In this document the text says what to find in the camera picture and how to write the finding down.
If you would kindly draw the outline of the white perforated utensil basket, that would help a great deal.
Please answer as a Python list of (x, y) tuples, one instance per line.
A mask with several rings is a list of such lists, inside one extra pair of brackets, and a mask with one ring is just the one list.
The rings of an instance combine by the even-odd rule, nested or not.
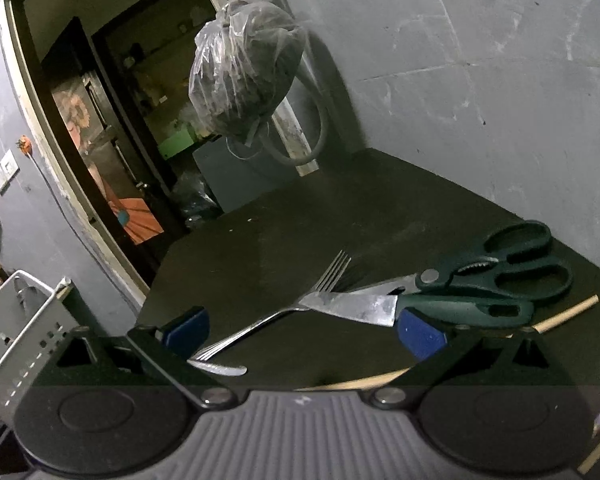
[(10, 426), (24, 394), (79, 325), (61, 300), (70, 278), (52, 287), (23, 270), (0, 286), (0, 421)]

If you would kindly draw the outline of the butter knife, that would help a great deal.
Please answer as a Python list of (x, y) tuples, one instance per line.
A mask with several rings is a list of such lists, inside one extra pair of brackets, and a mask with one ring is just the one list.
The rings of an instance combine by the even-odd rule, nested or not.
[(243, 365), (227, 366), (198, 360), (188, 360), (187, 363), (197, 370), (222, 377), (240, 377), (248, 373), (248, 368)]

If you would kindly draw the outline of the wooden chopstick long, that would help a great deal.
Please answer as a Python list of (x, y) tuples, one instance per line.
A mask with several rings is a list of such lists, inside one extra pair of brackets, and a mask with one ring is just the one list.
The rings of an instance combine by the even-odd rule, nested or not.
[(504, 337), (476, 332), (462, 333), (448, 348), (411, 367), (330, 385), (304, 387), (302, 390), (371, 392), (389, 386), (431, 384), (441, 377), (457, 376), (463, 372), (471, 374), (494, 370), (495, 373), (503, 374), (508, 366), (525, 366), (538, 370), (549, 368), (554, 359), (543, 344), (542, 335), (592, 309), (599, 301), (600, 297), (593, 295), (542, 322), (524, 326)]

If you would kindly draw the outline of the metal fork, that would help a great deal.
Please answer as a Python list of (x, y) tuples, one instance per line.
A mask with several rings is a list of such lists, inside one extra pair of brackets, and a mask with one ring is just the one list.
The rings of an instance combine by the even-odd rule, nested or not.
[[(344, 272), (347, 271), (351, 260), (352, 258), (346, 252), (340, 250), (321, 277), (308, 291), (308, 294), (310, 292), (331, 292), (340, 281), (340, 278), (342, 278)], [(280, 308), (273, 313), (265, 315), (263, 318), (258, 318), (257, 321), (254, 321), (241, 330), (238, 330), (238, 332), (231, 334), (230, 336), (227, 336), (215, 342), (214, 344), (210, 344), (208, 347), (202, 348), (193, 355), (193, 360), (208, 362), (220, 352), (230, 348), (231, 346), (234, 346), (234, 344), (246, 339), (248, 336), (254, 335), (258, 330), (262, 330), (262, 328), (265, 328), (273, 322), (280, 320), (283, 316), (296, 312), (306, 312), (308, 308), (303, 307), (300, 304), (301, 299), (302, 297), (294, 300), (294, 302), (289, 306)]]

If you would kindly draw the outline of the green box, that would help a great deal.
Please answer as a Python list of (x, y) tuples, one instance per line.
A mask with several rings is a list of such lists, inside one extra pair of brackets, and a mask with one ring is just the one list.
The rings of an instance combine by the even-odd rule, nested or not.
[(187, 150), (197, 142), (196, 136), (189, 128), (176, 129), (170, 136), (158, 145), (159, 153), (163, 159), (169, 159), (182, 151)]

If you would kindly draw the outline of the plastic bag of dark contents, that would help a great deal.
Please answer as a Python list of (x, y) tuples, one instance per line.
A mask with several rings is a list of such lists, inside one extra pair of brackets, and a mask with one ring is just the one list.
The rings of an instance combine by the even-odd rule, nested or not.
[(306, 30), (263, 0), (232, 0), (195, 37), (188, 96), (196, 124), (245, 141), (289, 91)]

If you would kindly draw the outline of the green handled scissors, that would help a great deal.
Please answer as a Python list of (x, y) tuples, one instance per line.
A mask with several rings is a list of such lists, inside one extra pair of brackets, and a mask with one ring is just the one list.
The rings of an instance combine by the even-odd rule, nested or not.
[(428, 269), (359, 288), (359, 294), (437, 294), (478, 290), (529, 301), (562, 296), (573, 281), (568, 262), (553, 254), (553, 235), (539, 221), (521, 221), (447, 255)]

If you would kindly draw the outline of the white wall switch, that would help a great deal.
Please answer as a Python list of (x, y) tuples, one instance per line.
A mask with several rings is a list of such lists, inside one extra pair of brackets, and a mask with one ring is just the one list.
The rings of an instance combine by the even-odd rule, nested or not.
[(6, 191), (10, 181), (18, 174), (19, 166), (12, 150), (8, 150), (0, 160), (0, 194)]

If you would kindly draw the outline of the orange wall hook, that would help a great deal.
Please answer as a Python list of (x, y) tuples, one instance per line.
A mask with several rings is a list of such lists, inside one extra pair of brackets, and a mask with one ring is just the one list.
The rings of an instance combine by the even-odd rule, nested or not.
[(32, 142), (27, 136), (20, 136), (17, 141), (19, 151), (29, 158), (33, 155)]

